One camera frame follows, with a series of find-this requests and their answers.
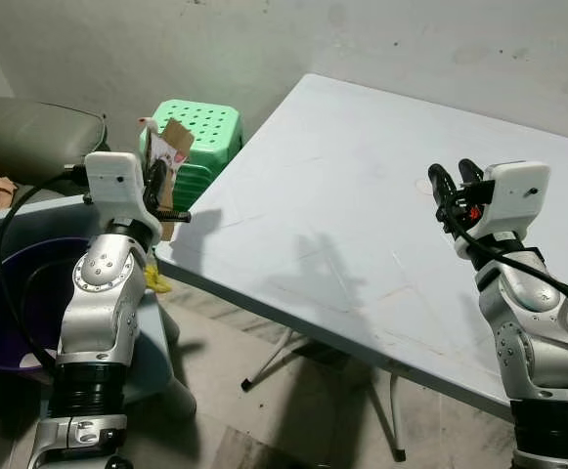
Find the white folding table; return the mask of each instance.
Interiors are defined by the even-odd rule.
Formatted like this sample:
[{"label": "white folding table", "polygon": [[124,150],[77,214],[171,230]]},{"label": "white folding table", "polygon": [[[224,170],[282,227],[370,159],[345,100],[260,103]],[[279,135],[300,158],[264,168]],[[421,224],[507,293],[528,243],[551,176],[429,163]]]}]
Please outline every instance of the white folding table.
[{"label": "white folding table", "polygon": [[156,250],[161,270],[505,419],[474,270],[427,168],[550,164],[526,245],[568,283],[568,139],[342,81],[301,79]]}]

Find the yellow object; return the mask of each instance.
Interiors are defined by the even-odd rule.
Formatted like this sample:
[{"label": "yellow object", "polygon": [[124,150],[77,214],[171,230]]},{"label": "yellow object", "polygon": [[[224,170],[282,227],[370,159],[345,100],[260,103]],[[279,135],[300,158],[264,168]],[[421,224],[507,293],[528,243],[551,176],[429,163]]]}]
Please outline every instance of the yellow object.
[{"label": "yellow object", "polygon": [[147,280],[147,287],[156,293],[166,293],[171,289],[168,282],[159,274],[157,266],[153,264],[147,264],[145,267],[145,279]]}]

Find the table leg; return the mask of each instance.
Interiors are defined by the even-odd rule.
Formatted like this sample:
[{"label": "table leg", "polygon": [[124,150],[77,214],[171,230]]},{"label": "table leg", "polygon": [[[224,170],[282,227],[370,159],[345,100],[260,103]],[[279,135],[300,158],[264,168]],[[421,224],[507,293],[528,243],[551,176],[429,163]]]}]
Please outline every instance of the table leg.
[{"label": "table leg", "polygon": [[405,446],[403,444],[403,420],[401,403],[399,401],[399,375],[390,374],[390,407],[392,408],[392,427],[394,428],[394,459],[397,462],[405,461]]},{"label": "table leg", "polygon": [[255,370],[253,374],[251,374],[248,378],[245,378],[244,381],[242,381],[240,386],[242,387],[243,391],[246,392],[249,389],[251,389],[251,386],[253,386],[253,382],[257,379],[260,373],[264,371],[264,368],[266,368],[266,366],[268,366],[268,364],[272,362],[273,359],[277,356],[277,354],[285,347],[285,344],[287,344],[288,340],[290,340],[291,335],[292,335],[292,329],[287,327],[286,330],[284,331],[284,334],[282,335],[282,338],[277,342],[277,344],[275,344],[275,347],[273,347],[273,350],[271,351],[268,358],[262,362],[262,364],[259,366],[259,368]]}]

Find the black cable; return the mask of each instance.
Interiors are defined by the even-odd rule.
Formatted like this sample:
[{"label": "black cable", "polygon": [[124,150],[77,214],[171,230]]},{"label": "black cable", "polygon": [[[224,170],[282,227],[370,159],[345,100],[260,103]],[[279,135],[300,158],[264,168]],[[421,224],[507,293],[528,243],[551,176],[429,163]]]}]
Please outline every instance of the black cable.
[{"label": "black cable", "polygon": [[491,259],[494,259],[497,262],[510,266],[513,269],[516,269],[518,271],[524,272],[525,274],[529,274],[530,276],[540,279],[541,281],[549,284],[550,286],[552,286],[553,288],[555,288],[556,290],[558,290],[560,293],[562,293],[568,298],[568,285],[566,283],[555,280],[554,278],[548,276],[547,274],[544,274],[539,270],[534,269],[531,266],[527,266],[522,262],[515,261],[514,259],[510,259],[508,257],[504,257],[501,254],[490,249],[488,246],[479,242],[470,234],[468,234],[466,230],[459,224],[458,219],[455,217],[455,214],[453,213],[453,207],[456,205],[457,201],[461,197],[463,197],[462,193],[455,192],[447,199],[446,203],[444,204],[445,213],[447,215],[447,221],[458,235],[463,237],[464,240],[470,246],[478,250],[480,253],[490,257]]},{"label": "black cable", "polygon": [[52,184],[63,179],[69,179],[69,177],[70,173],[66,171],[30,189],[28,192],[23,194],[16,203],[12,205],[0,225],[0,283],[1,289],[3,291],[3,296],[6,300],[6,303],[8,304],[8,310],[10,311],[12,319],[17,325],[22,338],[25,340],[25,342],[31,349],[32,354],[38,359],[42,367],[50,374],[53,374],[54,372],[56,360],[51,355],[49,355],[47,351],[45,351],[41,346],[39,346],[33,339],[33,337],[29,334],[29,331],[27,330],[24,322],[21,320],[21,310],[19,309],[19,305],[15,303],[12,297],[10,285],[8,284],[8,280],[6,279],[6,276],[3,272],[3,238],[5,236],[6,230],[8,230],[10,224],[12,223],[12,220],[14,219],[14,216],[30,198],[32,198],[35,194],[39,193],[43,189],[51,186]]},{"label": "black cable", "polygon": [[70,264],[71,266],[74,266],[77,263],[78,260],[79,260],[79,257],[58,259],[57,261],[51,261],[51,262],[48,262],[46,264],[43,264],[42,266],[40,266],[38,269],[36,269],[35,271],[33,271],[31,273],[31,275],[27,278],[24,287],[22,288],[21,305],[19,306],[19,311],[21,312],[21,315],[20,315],[20,321],[21,322],[24,323],[23,314],[25,312],[25,304],[27,302],[27,296],[29,294],[29,289],[33,285],[33,281],[36,280],[36,277],[39,276],[40,274],[42,274],[47,269],[50,269],[50,268],[56,267],[56,266],[60,266],[62,264]]}]

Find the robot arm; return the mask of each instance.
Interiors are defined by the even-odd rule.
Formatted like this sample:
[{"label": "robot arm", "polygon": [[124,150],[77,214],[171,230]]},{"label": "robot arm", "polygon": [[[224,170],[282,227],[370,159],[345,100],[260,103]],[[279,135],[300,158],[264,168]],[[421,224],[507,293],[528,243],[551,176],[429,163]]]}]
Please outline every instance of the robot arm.
[{"label": "robot arm", "polygon": [[459,170],[461,191],[442,166],[429,168],[436,218],[477,271],[479,308],[496,339],[514,416],[513,467],[568,469],[568,298],[545,281],[540,251],[522,244],[542,208],[549,169],[515,162],[483,172],[463,160]]},{"label": "robot arm", "polygon": [[[147,251],[158,243],[162,161],[145,188],[131,153],[86,156],[90,194],[103,234],[77,262],[62,323],[49,417],[41,420],[28,469],[130,469],[115,454],[127,427],[122,388],[138,336]],[[190,221],[188,212],[164,220]]]}]

